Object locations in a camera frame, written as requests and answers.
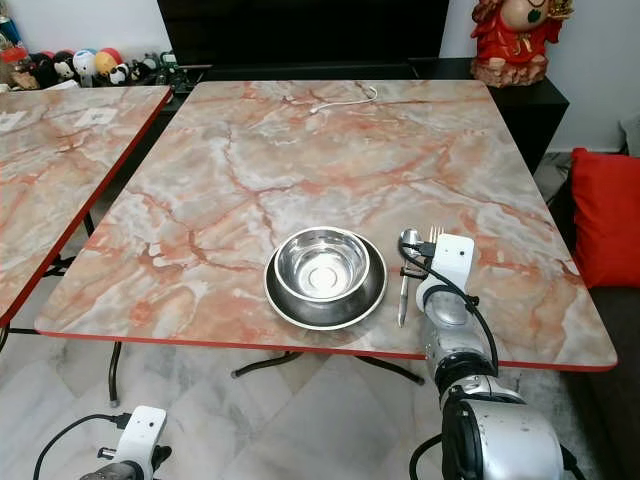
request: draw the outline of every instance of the stainless steel bowl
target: stainless steel bowl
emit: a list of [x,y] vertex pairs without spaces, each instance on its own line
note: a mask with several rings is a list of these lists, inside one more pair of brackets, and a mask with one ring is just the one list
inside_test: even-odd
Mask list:
[[351,295],[330,302],[301,300],[283,288],[276,277],[276,253],[264,272],[264,287],[269,303],[278,315],[294,325],[311,330],[338,330],[360,322],[382,301],[387,288],[387,267],[382,254],[362,237],[370,266],[362,285]]
[[355,293],[369,273],[369,253],[355,234],[334,227],[295,233],[276,252],[282,287],[304,302],[331,303]]

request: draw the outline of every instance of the white wall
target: white wall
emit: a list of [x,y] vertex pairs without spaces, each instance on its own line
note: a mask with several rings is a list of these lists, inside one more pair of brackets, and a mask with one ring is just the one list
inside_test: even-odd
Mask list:
[[171,50],[156,0],[6,0],[29,50],[117,49],[125,59]]
[[[475,0],[451,0],[442,56],[475,54],[469,34]],[[616,151],[623,136],[618,121],[640,111],[640,1],[580,0],[549,45],[549,78],[571,105],[551,150],[585,146]]]
[[[7,3],[32,51],[114,47],[130,59],[171,48],[156,0]],[[475,3],[450,0],[443,57],[475,54],[469,36]],[[574,3],[576,12],[565,22],[560,43],[549,46],[549,77],[571,102],[551,149],[617,150],[618,120],[640,110],[640,0]]]

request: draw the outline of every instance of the television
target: television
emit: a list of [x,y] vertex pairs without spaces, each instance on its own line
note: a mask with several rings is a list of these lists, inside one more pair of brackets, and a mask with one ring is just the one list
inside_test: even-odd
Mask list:
[[404,63],[437,58],[448,0],[158,0],[178,63]]

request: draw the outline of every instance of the red figurine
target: red figurine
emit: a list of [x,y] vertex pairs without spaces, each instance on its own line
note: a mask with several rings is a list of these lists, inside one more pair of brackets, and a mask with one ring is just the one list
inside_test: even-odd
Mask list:
[[494,87],[531,85],[544,78],[549,61],[545,42],[558,43],[570,0],[480,0],[473,10],[478,24],[478,55],[471,72]]

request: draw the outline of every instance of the red cushion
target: red cushion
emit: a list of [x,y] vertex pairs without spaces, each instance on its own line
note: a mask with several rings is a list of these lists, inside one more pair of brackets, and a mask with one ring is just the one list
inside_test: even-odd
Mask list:
[[575,260],[587,287],[640,287],[640,159],[572,154]]

